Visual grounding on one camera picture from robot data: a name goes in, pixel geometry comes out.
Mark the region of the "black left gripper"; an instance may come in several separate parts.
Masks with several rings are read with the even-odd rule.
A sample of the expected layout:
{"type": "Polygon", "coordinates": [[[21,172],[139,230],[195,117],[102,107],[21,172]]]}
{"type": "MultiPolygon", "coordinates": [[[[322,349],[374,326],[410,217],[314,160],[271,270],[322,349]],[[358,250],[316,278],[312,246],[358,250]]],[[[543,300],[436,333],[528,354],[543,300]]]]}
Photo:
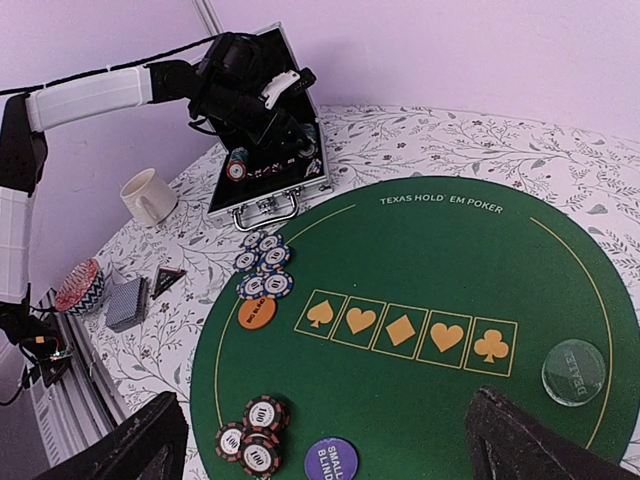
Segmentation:
{"type": "Polygon", "coordinates": [[[281,109],[268,109],[258,98],[230,94],[219,99],[219,120],[231,126],[232,133],[222,135],[226,147],[247,143],[268,149],[295,141],[292,117],[281,109]]]}

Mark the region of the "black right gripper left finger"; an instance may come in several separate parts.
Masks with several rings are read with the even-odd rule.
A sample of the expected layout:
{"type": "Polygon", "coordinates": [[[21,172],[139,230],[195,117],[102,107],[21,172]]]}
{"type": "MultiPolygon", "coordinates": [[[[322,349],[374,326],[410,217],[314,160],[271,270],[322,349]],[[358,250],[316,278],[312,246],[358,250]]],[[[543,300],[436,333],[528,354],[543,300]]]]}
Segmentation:
{"type": "Polygon", "coordinates": [[[177,395],[165,391],[100,441],[40,479],[181,479],[189,427],[177,395]]]}

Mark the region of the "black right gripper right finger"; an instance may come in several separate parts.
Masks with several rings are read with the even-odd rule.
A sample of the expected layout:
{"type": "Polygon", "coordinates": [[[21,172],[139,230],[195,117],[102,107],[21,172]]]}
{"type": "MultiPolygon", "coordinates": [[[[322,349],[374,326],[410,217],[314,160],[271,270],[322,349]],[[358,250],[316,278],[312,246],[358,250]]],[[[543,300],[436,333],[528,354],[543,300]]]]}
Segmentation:
{"type": "Polygon", "coordinates": [[[496,389],[483,386],[465,416],[474,479],[636,479],[561,437],[496,389]]]}

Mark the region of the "green dealer button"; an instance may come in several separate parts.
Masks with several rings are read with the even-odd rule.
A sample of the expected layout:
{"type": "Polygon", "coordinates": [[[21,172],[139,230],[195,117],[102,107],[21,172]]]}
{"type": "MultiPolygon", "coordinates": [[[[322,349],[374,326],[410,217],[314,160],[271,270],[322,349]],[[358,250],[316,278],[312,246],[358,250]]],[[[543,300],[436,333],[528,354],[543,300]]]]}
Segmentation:
{"type": "Polygon", "coordinates": [[[601,392],[607,376],[601,352],[582,339],[567,339],[555,345],[541,367],[544,390],[566,407],[590,403],[601,392]]]}

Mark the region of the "orange big blind button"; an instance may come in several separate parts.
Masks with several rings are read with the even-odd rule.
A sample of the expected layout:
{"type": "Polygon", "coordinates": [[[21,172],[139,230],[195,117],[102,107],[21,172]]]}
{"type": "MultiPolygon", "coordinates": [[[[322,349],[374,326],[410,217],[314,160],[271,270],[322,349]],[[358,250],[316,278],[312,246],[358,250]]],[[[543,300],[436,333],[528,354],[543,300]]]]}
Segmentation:
{"type": "Polygon", "coordinates": [[[238,323],[246,330],[259,330],[274,319],[276,311],[275,299],[260,297],[245,300],[238,311],[238,323]]]}

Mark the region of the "purple small blind button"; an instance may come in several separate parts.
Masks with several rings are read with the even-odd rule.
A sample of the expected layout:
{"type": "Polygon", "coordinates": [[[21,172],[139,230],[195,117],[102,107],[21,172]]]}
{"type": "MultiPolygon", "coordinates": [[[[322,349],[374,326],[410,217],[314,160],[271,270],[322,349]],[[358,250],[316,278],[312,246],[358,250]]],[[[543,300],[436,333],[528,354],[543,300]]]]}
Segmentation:
{"type": "Polygon", "coordinates": [[[359,469],[359,456],[347,440],[327,437],[314,443],[304,459],[304,472],[310,480],[353,480],[359,469]]]}

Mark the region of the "red black 100 chip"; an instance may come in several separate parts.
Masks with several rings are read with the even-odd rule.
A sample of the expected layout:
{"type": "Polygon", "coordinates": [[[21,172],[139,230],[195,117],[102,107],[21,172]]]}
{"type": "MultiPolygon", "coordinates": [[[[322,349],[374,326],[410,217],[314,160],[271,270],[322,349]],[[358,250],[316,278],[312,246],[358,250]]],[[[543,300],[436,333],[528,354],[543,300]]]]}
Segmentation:
{"type": "Polygon", "coordinates": [[[242,420],[247,428],[262,428],[277,433],[288,428],[291,417],[283,401],[271,395],[260,395],[246,404],[242,420]]]}

